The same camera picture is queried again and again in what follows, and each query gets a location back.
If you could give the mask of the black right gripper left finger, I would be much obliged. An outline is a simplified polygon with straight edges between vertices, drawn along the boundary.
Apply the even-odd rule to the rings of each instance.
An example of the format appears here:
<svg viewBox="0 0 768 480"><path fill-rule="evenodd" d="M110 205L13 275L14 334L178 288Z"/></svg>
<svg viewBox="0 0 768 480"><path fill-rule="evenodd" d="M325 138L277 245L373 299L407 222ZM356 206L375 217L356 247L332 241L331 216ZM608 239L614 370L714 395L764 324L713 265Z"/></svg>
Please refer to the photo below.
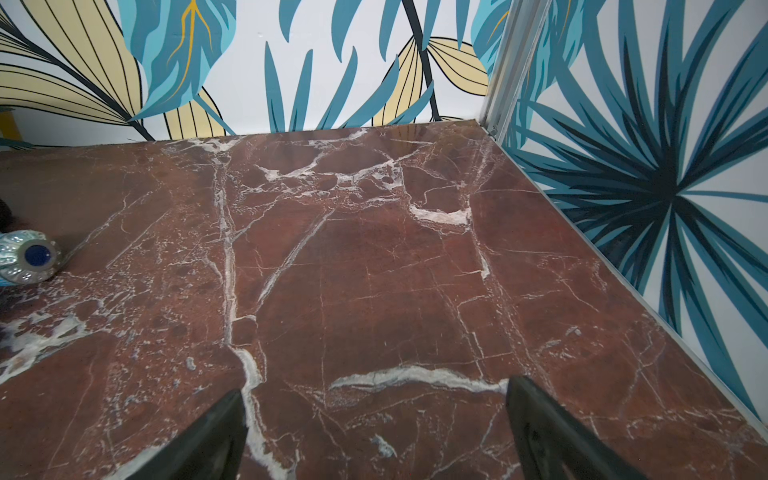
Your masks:
<svg viewBox="0 0 768 480"><path fill-rule="evenodd" d="M248 426L242 393L227 392L131 479L235 479Z"/></svg>

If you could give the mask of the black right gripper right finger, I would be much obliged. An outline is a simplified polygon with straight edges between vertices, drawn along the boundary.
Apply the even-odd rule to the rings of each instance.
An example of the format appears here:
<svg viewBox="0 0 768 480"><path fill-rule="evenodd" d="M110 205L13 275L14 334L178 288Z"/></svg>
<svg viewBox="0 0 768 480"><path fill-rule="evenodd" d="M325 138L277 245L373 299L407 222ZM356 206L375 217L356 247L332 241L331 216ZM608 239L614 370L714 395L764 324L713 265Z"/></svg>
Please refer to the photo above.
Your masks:
<svg viewBox="0 0 768 480"><path fill-rule="evenodd" d="M527 376L508 380L505 399L526 479L644 479Z"/></svg>

